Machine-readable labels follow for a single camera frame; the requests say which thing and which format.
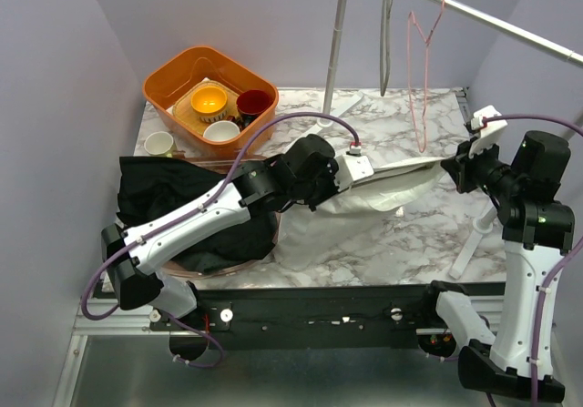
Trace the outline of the white skirt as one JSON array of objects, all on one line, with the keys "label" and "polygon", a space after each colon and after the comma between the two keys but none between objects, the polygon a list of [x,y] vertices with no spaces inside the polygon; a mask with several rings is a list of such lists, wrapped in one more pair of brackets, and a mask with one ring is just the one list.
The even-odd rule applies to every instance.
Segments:
[{"label": "white skirt", "polygon": [[422,197],[439,179],[415,184],[366,178],[324,201],[315,211],[294,206],[281,215],[274,260],[291,270],[323,261],[328,249],[379,225],[384,217]]}]

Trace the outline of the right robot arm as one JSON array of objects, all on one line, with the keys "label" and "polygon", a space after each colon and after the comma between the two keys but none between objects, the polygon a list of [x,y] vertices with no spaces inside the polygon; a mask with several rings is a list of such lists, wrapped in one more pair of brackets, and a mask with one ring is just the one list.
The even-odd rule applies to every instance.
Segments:
[{"label": "right robot arm", "polygon": [[511,164],[498,154],[495,138],[476,135],[441,164],[458,192],[484,191],[502,224],[506,286],[498,330],[489,330],[451,283],[432,282],[434,296],[420,302],[419,315],[453,334],[464,388],[561,403],[566,389],[553,375],[549,341],[560,278],[552,269],[572,250],[575,228],[572,209],[555,199],[570,148],[561,137],[529,131]]}]

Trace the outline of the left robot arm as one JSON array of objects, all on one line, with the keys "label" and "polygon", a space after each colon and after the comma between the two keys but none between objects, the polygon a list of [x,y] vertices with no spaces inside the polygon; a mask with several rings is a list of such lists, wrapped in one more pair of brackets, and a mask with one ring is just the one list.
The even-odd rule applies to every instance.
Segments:
[{"label": "left robot arm", "polygon": [[337,193],[332,146],[310,134],[285,153],[237,166],[190,203],[143,225],[101,232],[102,256],[118,306],[151,304],[183,330],[195,328],[202,308],[193,287],[163,274],[162,266],[204,239],[265,213],[301,203],[314,209]]}]

